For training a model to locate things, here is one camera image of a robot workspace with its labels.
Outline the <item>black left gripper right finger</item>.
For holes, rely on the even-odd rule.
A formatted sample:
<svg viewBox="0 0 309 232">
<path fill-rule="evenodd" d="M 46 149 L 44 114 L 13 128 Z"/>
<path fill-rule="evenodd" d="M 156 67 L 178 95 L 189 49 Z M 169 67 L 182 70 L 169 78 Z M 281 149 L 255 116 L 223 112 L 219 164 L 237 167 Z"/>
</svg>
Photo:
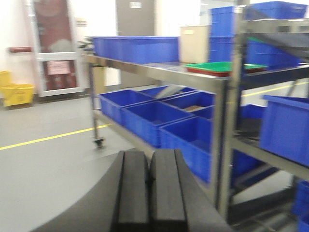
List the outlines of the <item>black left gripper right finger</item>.
<svg viewBox="0 0 309 232">
<path fill-rule="evenodd" d="M 157 149 L 150 163 L 150 219 L 154 232 L 189 231 L 176 154 Z"/>
</svg>

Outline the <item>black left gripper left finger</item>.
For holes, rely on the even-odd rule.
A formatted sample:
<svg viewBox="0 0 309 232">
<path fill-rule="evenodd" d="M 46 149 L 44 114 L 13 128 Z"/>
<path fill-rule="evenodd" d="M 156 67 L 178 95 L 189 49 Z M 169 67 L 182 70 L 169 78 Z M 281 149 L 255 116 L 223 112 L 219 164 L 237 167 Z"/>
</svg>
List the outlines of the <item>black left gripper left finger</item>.
<svg viewBox="0 0 309 232">
<path fill-rule="evenodd" d="M 149 170 L 141 151 L 120 151 L 121 170 L 112 232 L 149 231 Z"/>
</svg>

